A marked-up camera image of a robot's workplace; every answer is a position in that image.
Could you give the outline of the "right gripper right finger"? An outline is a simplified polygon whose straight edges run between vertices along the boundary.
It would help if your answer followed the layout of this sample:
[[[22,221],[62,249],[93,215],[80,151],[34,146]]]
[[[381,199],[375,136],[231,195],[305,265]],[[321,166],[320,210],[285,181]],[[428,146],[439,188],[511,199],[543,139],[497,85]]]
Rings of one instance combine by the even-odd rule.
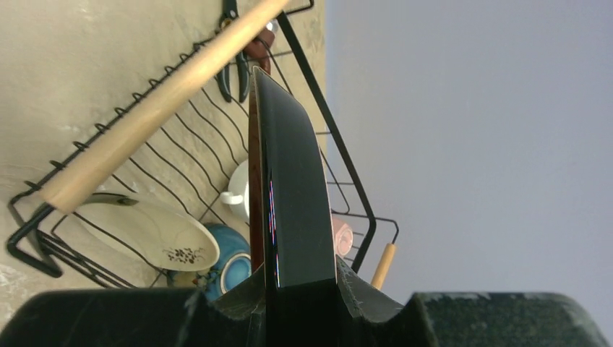
[[[569,296],[416,292],[401,304],[337,260],[341,346],[608,346]]]

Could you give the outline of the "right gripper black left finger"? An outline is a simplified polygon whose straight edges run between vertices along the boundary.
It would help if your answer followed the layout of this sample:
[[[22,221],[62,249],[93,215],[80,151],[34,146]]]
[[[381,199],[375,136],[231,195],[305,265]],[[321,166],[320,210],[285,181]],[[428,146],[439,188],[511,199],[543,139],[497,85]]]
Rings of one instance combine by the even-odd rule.
[[[263,315],[264,278],[215,301],[199,288],[47,291],[1,330],[2,346],[247,346]]]

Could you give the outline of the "light pink faceted mug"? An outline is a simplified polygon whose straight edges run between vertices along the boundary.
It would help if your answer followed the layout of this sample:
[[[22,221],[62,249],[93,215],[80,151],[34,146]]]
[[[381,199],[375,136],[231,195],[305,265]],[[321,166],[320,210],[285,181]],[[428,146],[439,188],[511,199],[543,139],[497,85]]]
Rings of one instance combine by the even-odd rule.
[[[344,220],[332,216],[335,253],[345,257],[353,246],[353,229]]]

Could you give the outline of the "beige round plate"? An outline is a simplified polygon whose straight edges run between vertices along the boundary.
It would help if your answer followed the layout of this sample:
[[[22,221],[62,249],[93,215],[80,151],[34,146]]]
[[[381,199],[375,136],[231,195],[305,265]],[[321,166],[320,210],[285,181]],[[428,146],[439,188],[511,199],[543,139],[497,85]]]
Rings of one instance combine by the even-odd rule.
[[[214,236],[190,214],[136,195],[96,192],[74,216],[95,238],[153,267],[194,272],[220,257]]]

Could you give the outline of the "red black lacquer plate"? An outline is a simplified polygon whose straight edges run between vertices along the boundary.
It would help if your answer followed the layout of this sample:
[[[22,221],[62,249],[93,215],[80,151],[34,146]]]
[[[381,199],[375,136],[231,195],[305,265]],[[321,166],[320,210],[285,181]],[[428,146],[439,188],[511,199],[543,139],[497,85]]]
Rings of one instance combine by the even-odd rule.
[[[249,111],[251,225],[264,248],[266,344],[336,346],[337,266],[317,135],[304,107],[259,67]]]

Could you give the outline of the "brown bowl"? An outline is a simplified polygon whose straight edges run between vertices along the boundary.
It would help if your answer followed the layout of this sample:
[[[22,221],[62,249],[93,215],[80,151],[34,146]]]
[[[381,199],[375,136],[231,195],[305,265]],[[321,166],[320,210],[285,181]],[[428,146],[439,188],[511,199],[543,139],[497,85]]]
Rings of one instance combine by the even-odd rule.
[[[250,245],[235,229],[220,223],[207,223],[220,249],[218,261],[197,272],[167,272],[169,287],[201,288],[208,301],[215,301],[252,274]]]

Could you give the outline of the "white two-handled soup cup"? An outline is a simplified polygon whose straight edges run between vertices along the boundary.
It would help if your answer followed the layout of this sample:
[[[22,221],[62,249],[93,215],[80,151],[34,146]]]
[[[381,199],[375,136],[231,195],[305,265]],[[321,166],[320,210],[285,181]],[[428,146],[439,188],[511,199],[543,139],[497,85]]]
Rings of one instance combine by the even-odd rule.
[[[249,223],[249,163],[240,163],[231,175],[227,190],[220,193],[220,201],[245,223]]]

